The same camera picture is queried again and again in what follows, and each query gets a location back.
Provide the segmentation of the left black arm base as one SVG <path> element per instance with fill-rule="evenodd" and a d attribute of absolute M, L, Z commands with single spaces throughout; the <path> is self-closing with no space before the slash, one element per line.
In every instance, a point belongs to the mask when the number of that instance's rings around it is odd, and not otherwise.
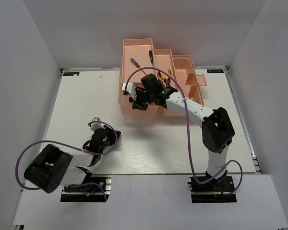
<path fill-rule="evenodd" d="M 84 186 L 64 186 L 60 202 L 105 203 L 110 195 L 111 175 L 91 176 L 84 180 Z"/>

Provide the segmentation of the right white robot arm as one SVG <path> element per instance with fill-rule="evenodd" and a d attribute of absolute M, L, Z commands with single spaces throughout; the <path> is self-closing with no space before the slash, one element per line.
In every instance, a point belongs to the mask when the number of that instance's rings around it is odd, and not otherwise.
<path fill-rule="evenodd" d="M 142 87 L 126 82 L 123 93 L 130 95 L 129 101 L 134 110 L 145 111 L 149 104 L 162 106 L 186 116 L 186 121 L 193 121 L 202 130 L 202 140 L 208 150 L 206 180 L 196 182 L 207 184 L 213 191 L 220 190 L 227 175 L 227 153 L 235 131 L 227 111 L 220 107 L 211 109 L 187 98 L 181 88 L 163 87 L 154 74 L 141 79 Z"/>

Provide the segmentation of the pink plastic toolbox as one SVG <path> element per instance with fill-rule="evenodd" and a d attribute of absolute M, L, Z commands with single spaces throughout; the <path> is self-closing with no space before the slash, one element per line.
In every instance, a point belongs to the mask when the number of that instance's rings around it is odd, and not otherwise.
<path fill-rule="evenodd" d="M 123 86 L 123 83 L 127 81 L 134 71 L 138 70 L 138 67 L 132 63 L 131 58 L 138 63 L 139 67 L 154 67 L 166 72 L 177 81 L 187 97 L 204 105 L 200 87 L 207 85 L 206 78 L 203 74 L 196 74 L 191 56 L 173 55 L 170 48 L 157 49 L 153 45 L 152 38 L 124 39 L 120 70 L 120 87 Z M 166 86 L 165 81 L 168 77 L 163 73 L 159 73 L 158 70 L 153 69 L 140 70 L 133 75 L 129 84 L 131 82 L 134 83 L 136 87 L 144 88 L 140 81 L 141 78 L 145 76 L 144 73 L 154 74 L 158 80 L 161 80 L 162 85 Z M 129 102 L 129 97 L 130 95 L 123 95 L 122 92 L 119 92 L 119 105 L 123 115 L 145 117 L 181 116 L 178 113 L 166 110 L 155 104 L 150 104 L 146 111 L 133 110 L 132 104 Z"/>

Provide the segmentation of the blue handled screwdriver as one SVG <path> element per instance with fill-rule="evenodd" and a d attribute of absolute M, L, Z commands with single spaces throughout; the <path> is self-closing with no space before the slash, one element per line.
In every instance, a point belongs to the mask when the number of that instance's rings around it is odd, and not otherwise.
<path fill-rule="evenodd" d="M 138 62 L 134 59 L 134 58 L 130 58 L 130 62 L 135 66 L 137 67 L 137 69 L 141 69 L 140 65 L 138 64 Z M 144 73 L 144 75 L 147 75 L 146 72 L 142 69 L 141 70 L 142 73 Z"/>

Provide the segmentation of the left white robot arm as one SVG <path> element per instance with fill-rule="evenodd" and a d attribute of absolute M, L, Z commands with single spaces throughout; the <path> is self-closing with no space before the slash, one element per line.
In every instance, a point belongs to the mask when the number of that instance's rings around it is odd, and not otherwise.
<path fill-rule="evenodd" d="M 104 155 L 117 144 L 121 132 L 105 122 L 91 121 L 88 126 L 93 134 L 81 148 L 57 141 L 46 141 L 47 145 L 29 164 L 24 178 L 46 193 L 58 186 L 78 187 L 81 191 L 91 188 L 91 172 Z"/>

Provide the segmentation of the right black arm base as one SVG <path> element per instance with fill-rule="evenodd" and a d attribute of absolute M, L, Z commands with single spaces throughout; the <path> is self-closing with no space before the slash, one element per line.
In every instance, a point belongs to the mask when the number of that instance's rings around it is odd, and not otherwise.
<path fill-rule="evenodd" d="M 206 184 L 197 183 L 191 176 L 188 185 L 191 189 L 193 204 L 237 202 L 233 179 L 228 175 L 227 170 L 218 180 L 214 179 Z"/>

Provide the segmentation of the black precision screwdriver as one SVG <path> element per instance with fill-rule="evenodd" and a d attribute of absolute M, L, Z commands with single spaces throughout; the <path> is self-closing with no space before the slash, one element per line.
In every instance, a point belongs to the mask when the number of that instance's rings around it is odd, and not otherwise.
<path fill-rule="evenodd" d="M 150 62 L 151 64 L 153 65 L 154 64 L 154 56 L 153 56 L 153 51 L 152 50 L 149 50 L 149 58 L 150 58 Z"/>

